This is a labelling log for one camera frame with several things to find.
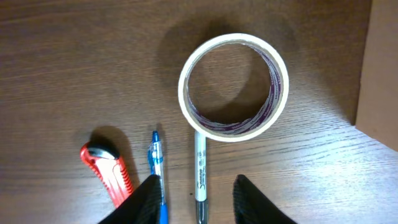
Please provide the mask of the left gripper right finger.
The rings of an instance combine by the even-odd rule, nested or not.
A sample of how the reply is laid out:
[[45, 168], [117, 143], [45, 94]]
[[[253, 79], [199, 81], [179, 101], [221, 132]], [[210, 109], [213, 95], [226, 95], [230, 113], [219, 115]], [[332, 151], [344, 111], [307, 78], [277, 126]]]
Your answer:
[[233, 207], [237, 224], [296, 224], [242, 174], [233, 184]]

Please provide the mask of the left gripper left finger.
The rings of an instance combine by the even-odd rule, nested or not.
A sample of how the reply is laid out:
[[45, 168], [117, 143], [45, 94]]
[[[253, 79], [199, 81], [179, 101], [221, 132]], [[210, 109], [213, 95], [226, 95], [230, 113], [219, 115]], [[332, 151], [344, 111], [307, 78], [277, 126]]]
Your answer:
[[150, 175], [115, 211], [98, 224], [158, 224], [161, 199], [160, 177]]

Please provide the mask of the red utility knife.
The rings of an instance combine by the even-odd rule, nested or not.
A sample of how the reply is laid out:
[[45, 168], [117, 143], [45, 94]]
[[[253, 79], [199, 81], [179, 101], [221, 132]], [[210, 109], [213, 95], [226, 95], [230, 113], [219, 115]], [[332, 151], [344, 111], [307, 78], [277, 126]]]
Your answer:
[[89, 141], [80, 149], [80, 158], [103, 183], [116, 208], [133, 193], [124, 159], [112, 144]]

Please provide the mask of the blue ballpoint pen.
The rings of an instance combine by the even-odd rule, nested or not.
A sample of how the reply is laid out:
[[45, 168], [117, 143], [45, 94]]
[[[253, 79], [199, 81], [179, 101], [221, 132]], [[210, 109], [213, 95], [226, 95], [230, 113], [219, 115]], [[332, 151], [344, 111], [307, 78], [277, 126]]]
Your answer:
[[152, 142], [149, 146], [147, 157], [151, 174], [158, 175], [160, 180], [161, 201], [159, 223], [169, 224], [169, 214], [165, 196], [164, 157], [162, 153], [162, 143], [158, 131], [152, 132]]

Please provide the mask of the black permanent marker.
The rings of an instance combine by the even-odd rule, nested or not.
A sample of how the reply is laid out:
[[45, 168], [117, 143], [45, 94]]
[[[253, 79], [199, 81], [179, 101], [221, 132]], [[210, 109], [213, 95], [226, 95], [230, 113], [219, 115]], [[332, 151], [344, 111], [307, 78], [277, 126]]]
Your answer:
[[195, 204], [198, 224], [208, 223], [206, 137], [195, 131]]

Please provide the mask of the white masking tape roll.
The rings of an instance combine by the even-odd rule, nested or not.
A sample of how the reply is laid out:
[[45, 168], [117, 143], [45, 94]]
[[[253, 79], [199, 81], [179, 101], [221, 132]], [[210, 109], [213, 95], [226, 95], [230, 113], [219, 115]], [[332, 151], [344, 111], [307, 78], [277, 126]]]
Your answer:
[[[188, 83], [193, 68], [205, 54], [228, 44], [241, 44], [255, 50], [269, 68], [271, 87], [266, 102], [255, 116], [240, 123], [221, 124], [199, 114], [190, 99]], [[220, 35], [201, 44], [185, 62], [178, 81], [178, 102], [186, 120], [199, 133], [221, 142], [247, 141], [262, 134], [276, 122], [288, 95], [289, 75], [282, 57], [266, 41], [243, 33]]]

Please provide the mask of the brown cardboard box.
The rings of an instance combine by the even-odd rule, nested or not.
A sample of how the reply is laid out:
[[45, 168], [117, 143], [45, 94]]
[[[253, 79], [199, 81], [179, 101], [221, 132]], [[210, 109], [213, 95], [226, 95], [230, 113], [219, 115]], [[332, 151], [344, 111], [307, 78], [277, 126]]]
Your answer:
[[372, 2], [356, 128], [397, 150], [397, 0]]

